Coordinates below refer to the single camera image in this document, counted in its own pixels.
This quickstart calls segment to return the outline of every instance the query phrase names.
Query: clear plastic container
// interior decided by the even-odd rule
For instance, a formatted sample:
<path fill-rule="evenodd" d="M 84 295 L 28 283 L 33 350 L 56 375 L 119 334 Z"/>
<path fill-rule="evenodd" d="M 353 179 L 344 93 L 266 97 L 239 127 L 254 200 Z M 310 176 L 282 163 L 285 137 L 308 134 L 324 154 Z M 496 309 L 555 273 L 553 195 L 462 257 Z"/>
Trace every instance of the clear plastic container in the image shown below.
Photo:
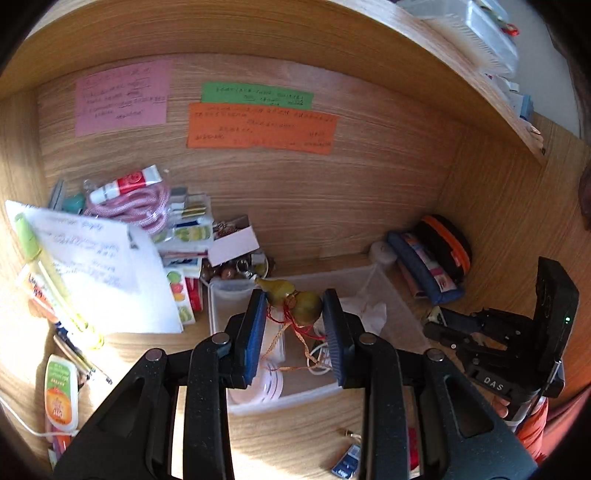
<path fill-rule="evenodd" d="M 515 76 L 517 47 L 472 0 L 402 0 L 397 5 L 425 21 L 485 73 Z"/>
<path fill-rule="evenodd" d="M 383 338 L 396 348 L 410 352 L 423 353 L 429 348 L 420 322 L 376 265 L 282 278 L 292 282 L 298 290 L 310 290 L 318 294 L 323 294 L 327 288 L 334 288 L 340 298 L 354 297 L 365 291 L 368 304 L 386 304 L 387 322 L 381 333 Z M 256 285 L 249 280 L 215 280 L 210 283 L 209 323 L 212 334 L 223 331 L 232 315 L 246 310 L 254 288 Z M 277 331 L 277 324 L 268 320 L 267 326 L 272 330 L 267 332 L 265 329 L 265 336 L 272 339 Z M 270 358 L 279 365 L 306 365 L 303 346 L 291 330 L 284 335 L 281 352 L 274 352 L 274 356 Z M 319 400 L 340 390 L 331 372 L 326 375 L 312 375 L 307 369 L 301 369 L 283 372 L 283 379 L 284 385 L 278 399 L 266 403 L 236 405 L 228 397 L 228 412 L 240 415 L 279 410 Z"/>

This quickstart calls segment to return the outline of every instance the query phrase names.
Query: teal object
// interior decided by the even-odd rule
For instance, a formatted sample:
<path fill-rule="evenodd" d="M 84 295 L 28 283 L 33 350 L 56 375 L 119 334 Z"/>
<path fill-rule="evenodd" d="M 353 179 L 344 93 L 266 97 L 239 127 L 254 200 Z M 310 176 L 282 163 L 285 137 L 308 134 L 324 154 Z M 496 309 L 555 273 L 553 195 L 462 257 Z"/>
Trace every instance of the teal object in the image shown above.
<path fill-rule="evenodd" d="M 61 206 L 61 211 L 80 215 L 82 210 L 84 210 L 85 205 L 86 198 L 81 193 L 78 193 L 64 199 L 64 203 Z"/>

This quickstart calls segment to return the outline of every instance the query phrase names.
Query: metal screw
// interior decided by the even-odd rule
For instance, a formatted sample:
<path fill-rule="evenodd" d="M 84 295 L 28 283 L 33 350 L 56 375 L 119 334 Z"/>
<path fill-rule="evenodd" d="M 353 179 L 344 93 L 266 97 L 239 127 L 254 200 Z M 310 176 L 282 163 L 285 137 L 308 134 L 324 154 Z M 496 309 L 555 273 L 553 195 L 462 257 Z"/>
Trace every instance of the metal screw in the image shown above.
<path fill-rule="evenodd" d="M 364 345 L 373 345 L 378 341 L 378 338 L 373 333 L 362 333 L 359 335 L 359 341 Z"/>
<path fill-rule="evenodd" d="M 151 348 L 146 352 L 146 360 L 148 362 L 157 362 L 162 358 L 162 350 L 160 348 Z"/>
<path fill-rule="evenodd" d="M 230 341 L 230 336 L 226 332 L 214 333 L 212 342 L 216 345 L 225 345 Z"/>
<path fill-rule="evenodd" d="M 431 362 L 443 362 L 445 354 L 437 348 L 430 348 L 429 350 L 427 350 L 427 358 Z"/>

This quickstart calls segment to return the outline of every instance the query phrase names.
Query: white paper sheet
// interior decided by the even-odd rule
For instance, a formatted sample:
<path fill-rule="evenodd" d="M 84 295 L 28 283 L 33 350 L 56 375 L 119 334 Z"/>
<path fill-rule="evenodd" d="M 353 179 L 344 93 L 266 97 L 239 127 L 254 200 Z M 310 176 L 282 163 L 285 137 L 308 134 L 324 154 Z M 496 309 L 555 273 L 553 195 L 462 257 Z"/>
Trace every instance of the white paper sheet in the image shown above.
<path fill-rule="evenodd" d="M 129 232 L 137 246 L 130 249 L 137 292 L 127 293 L 67 269 L 60 272 L 64 283 L 81 314 L 101 333 L 181 333 L 183 325 L 156 247 L 141 228 L 130 226 Z"/>
<path fill-rule="evenodd" d="M 141 228 L 11 201 L 6 208 L 11 222 L 24 212 L 78 311 L 100 333 L 183 331 L 162 260 Z"/>
<path fill-rule="evenodd" d="M 69 269 L 123 291 L 137 290 L 126 224 L 11 200 L 6 202 L 6 211 L 13 229 L 16 215 L 23 213 L 43 248 Z"/>

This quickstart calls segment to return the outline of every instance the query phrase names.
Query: pencil case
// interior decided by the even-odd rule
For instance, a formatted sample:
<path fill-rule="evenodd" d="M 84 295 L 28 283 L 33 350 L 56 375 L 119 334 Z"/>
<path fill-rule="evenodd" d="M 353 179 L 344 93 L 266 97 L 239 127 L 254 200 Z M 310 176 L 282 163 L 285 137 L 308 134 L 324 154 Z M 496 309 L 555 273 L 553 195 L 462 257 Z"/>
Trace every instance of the pencil case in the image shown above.
<path fill-rule="evenodd" d="M 456 285 L 413 233 L 389 232 L 387 241 L 433 305 L 464 296 L 464 290 Z"/>

